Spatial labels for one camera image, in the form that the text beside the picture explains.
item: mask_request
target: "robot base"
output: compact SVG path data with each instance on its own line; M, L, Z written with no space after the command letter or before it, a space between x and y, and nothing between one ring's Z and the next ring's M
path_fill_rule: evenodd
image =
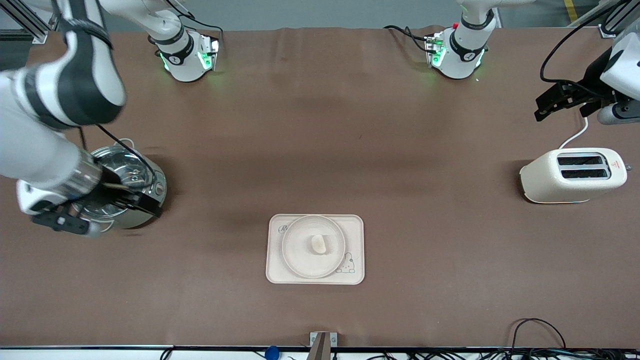
M160 57L164 62L164 68L171 73L174 79L189 83L200 79L207 71L214 71L218 58L219 40L212 40L210 37L201 35L197 31L188 31L193 38L195 46L180 65L174 64L174 59L169 56Z
M464 79L469 77L480 66L484 50L472 61L463 61L451 49L449 40L451 33L453 33L453 28L445 29L443 32L433 35L433 44L427 43L427 47L435 50L436 54L427 53L427 62L448 78Z

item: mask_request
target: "metal inner pot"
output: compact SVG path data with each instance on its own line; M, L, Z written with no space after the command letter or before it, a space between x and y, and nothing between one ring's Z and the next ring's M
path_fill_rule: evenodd
M123 185L137 188L138 191L146 194L151 193L153 173L127 149L119 145L108 146L97 149L92 155L98 163L118 174ZM117 217L126 211L127 209L111 204L100 206L100 204L87 203L84 205L83 214L96 220L103 220Z

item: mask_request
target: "metal bracket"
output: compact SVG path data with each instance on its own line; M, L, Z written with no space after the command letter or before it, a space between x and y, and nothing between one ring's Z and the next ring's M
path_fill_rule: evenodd
M602 24L598 24L598 32L600 33L601 38L616 38L616 34L605 34L602 31Z
M44 44L47 40L47 32L51 27L22 0L0 0L0 9L33 36L34 44Z
M314 341L316 340L316 337L318 336L318 334L320 332L326 332L326 331L314 331L314 332L310 332L309 333L309 346L313 346L314 345ZM331 340L331 346L332 347L336 347L338 346L338 333L337 332L329 332L329 340Z

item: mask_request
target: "electrical cord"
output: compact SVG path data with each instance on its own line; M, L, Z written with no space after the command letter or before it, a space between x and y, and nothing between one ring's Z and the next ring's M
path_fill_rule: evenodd
M558 335L560 335L560 339L563 341L563 348L515 348L512 344L511 348L495 348L493 351L489 353L479 352L480 358L477 360L508 360L509 356L520 356L518 360L540 360L540 359L553 359L560 360L559 356L562 356L563 359L567 357L574 359L585 359L585 360L628 360L627 355L640 355L640 351L638 350L618 350L618 349L603 349L603 348L566 348L566 343L564 342L564 338L562 334L550 323L538 319L538 318L528 318L524 319L522 322L518 324L521 326L522 324L529 321L539 321L547 324L553 330L555 330ZM513 333L514 338L517 337L516 327L515 332ZM215 351L216 347L209 346L170 346L163 350L160 355L160 360L168 360L173 351ZM424 359L433 359L437 357L439 354L455 354L456 357L464 358L459 353L460 350L463 353L468 354L468 351L465 351L464 348L420 348L420 353L416 352L408 352L406 353L408 360L424 360ZM246 348L244 350L239 351L249 351L254 352L257 355L261 356L260 353L254 351L251 348ZM367 360L397 360L393 355L391 355L388 351L384 351L381 355L373 356L368 358ZM333 353L333 360L337 360L337 353Z
M100 130L102 130L103 133L107 134L108 137L112 138L113 141L118 143L118 145L120 145L123 148L127 149L127 151L129 151L133 156L135 156L137 159L139 159L147 167L147 169L149 169L149 171L151 171L151 183L150 184L144 184L144 185L139 185L139 186L128 186L129 189L140 190L140 189L144 189L144 188L146 188L148 186L153 186L156 183L156 180L157 180L156 171L151 167L151 165L149 165L149 163L145 160L144 156L140 156L137 152L133 151L130 147L128 147L126 144L124 144L122 141L120 141L120 139L118 139L117 137L113 136L113 134L111 134L109 131L107 131L107 129L105 129L102 125L97 125L97 127Z
M78 128L78 133L80 133L80 141L82 142L82 148L84 149L84 151L89 151L86 146L86 138L84 137L84 130L81 127Z
M626 8L630 3L631 3L631 2L629 2L629 3L625 4L624 6L621 6L621 7L618 9L618 11L616 11L616 13L614 13L614 14L610 15L610 16L609 16L609 18L610 18L611 20L613 20L613 18L615 18L616 16L618 16L618 14L619 14L619 13L621 13L621 12L622 12L622 10L624 10L624 9L625 9L625 8ZM631 7L631 9L630 9L629 11L627 11L627 13L626 13L625 15L621 16L621 17L620 17L620 19L618 19L618 21L617 21L615 24L613 24L613 26L609 27L609 29L613 29L613 28L615 28L616 26L620 25L620 23L621 23L621 22L622 22L622 21L623 21L627 16L629 16L629 14L630 14L631 12L633 12L633 11L634 11L638 6L640 6L640 3L636 3L633 7ZM605 33L605 34L607 34L607 35L616 35L616 32L615 32L615 31L611 31L611 30L607 29L607 26L608 26L608 25L609 25L609 21L605 21L605 22L604 22L604 24L602 24L602 33Z
M383 29L391 29L391 30L397 30L400 31L404 36L410 37L413 40L413 43L422 51L424 51L425 53L429 53L429 54L435 54L436 52L434 50L429 50L429 49L425 49L424 47L422 47L419 43L418 40L420 41L425 41L426 37L430 37L433 36L433 34L427 34L424 35L423 37L418 37L416 35L414 35L411 32L411 29L407 26L403 29L395 26L395 25L387 25L385 26Z
M513 341L511 342L511 350L509 351L509 355L506 356L505 358L508 360L511 360L513 357L513 352L515 350L516 347L516 339L518 337L518 330L521 326L523 326L524 324L526 324L527 322L541 322L544 323L546 325L548 325L549 327L551 327L551 329L553 329L556 334L558 334L558 336L560 336L560 340L562 341L562 348L566 348L566 342L564 340L564 336L562 336L562 333L560 333L560 331L558 329L556 329L555 326L553 326L550 322L546 321L546 320L542 320L540 318L526 318L524 320L522 320L517 326L516 329L513 331Z
M582 135L585 131L587 131L587 128L589 127L589 119L587 119L586 117L582 118L584 120L584 127L582 128L582 130L578 131L575 135L573 135L572 137L566 139L562 145L560 145L560 147L558 149L564 149L564 147L570 143L571 141L573 141L575 138L577 138L578 136Z
M162 354L160 354L160 360L168 360L171 357L174 347L166 348Z
M547 63L549 62L549 60L551 60L551 57L553 57L553 55L556 53L556 51L571 37L573 36L573 34L575 34L576 32L578 32L580 29L582 29L583 27L585 27L587 24L589 24L591 21L594 21L595 19L601 17L602 15L605 15L606 13L610 12L611 10L613 10L615 7L622 5L624 3L628 3L631 0L620 0L618 1L616 4L609 6L608 8L604 8L603 10L600 10L599 12L595 13L594 15L592 15L590 18L588 18L587 20L585 20L584 22L582 22L582 24L578 25L575 29L571 30L569 32L569 34L567 34L565 37L562 38L562 40L560 40L560 42L557 43L557 45L553 48L553 50L551 50L551 52L549 53L549 55L547 55L547 57L545 58L545 61L543 61L542 66L540 67L540 79L546 83L567 83L567 84L571 84L573 86L576 86L584 91L586 91L587 93L594 95L598 98L603 98L603 95L598 94L596 92L594 92L591 89L586 88L585 86L582 86L580 84L578 84L575 81L571 81L571 80L567 80L567 79L549 79L545 77L545 68L547 67Z
M164 1L165 1L167 4L169 4L169 5L170 5L170 6L171 6L171 7L172 7L172 8L173 8L177 13L178 13L178 17L186 17L187 19L189 19L189 20L191 20L191 21L193 21L193 22L195 22L195 23L197 23L197 24L200 24L200 25L202 25L202 26L206 26L206 27L208 27L208 28L212 28L212 29L218 29L218 30L220 30L220 37L222 37L222 36L223 36L223 34L224 34L224 32L225 32L225 31L224 31L224 30L222 30L222 28L221 28L221 27L219 27L219 26L215 26L215 25L206 24L206 23L204 23L204 22L202 22L202 21L197 20L197 19L196 19L196 17L195 17L195 15L193 15L193 13L192 13L191 11L189 11L187 8L185 8L185 10L187 11L186 13L182 12L180 9L178 9L178 8L177 8L177 7L176 7L176 6L171 2L171 0L164 0Z

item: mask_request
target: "stainless steel pot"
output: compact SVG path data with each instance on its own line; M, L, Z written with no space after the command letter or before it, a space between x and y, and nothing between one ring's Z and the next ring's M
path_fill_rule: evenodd
M158 200L162 206L166 197L166 178L164 172L156 163L136 151L133 141L130 139L121 139L121 141L124 140L131 142L130 148L136 152L136 155L131 154L127 149L115 143L113 146L107 146L93 151L93 157L96 158L100 164L118 174L122 184L131 187L141 187L141 192ZM144 158L151 168L154 169L156 173L156 181L154 183L152 183L153 173L151 173L151 170L149 170L137 156ZM79 210L80 205L74 206L76 210ZM84 207L82 217L100 224L101 233L105 233L112 228L129 229L140 226L152 218L151 215L142 211L122 209L114 205L98 207L92 206L91 204L87 204Z

